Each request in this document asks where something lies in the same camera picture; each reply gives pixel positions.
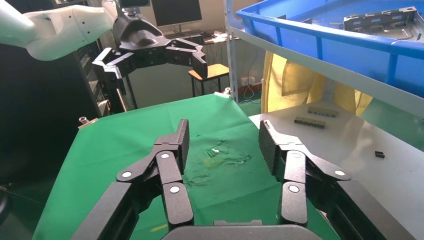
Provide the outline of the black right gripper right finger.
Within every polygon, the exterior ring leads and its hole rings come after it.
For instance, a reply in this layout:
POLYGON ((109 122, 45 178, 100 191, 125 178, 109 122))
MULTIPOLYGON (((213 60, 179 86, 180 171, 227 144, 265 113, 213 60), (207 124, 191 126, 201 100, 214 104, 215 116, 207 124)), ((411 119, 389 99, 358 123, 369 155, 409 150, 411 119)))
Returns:
POLYGON ((314 154, 295 136, 259 124, 259 147, 270 173, 281 183, 277 231, 294 240, 317 240, 307 228, 308 203, 326 214, 343 240, 395 240, 397 220, 341 167, 314 154))

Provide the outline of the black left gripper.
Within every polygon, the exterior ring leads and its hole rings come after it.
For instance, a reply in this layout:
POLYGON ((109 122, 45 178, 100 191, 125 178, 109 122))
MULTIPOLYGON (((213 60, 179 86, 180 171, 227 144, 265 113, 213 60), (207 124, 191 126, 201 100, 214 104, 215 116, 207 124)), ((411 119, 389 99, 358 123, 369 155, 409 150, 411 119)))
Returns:
POLYGON ((119 15, 113 23, 119 51, 106 47, 92 62, 104 90, 125 90, 124 78, 135 69, 166 63, 192 67, 201 79, 208 77, 203 46, 185 39, 167 39, 140 13, 119 15))

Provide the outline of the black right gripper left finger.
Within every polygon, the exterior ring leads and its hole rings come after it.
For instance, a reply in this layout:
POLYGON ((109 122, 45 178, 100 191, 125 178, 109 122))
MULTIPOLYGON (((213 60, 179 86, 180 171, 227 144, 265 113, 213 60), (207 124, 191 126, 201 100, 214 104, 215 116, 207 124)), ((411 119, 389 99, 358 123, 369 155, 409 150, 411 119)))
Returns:
POLYGON ((170 231, 194 224, 183 174, 189 151, 189 121, 159 136, 150 153, 119 171, 72 235, 73 240, 128 240, 139 215, 161 196, 170 231))

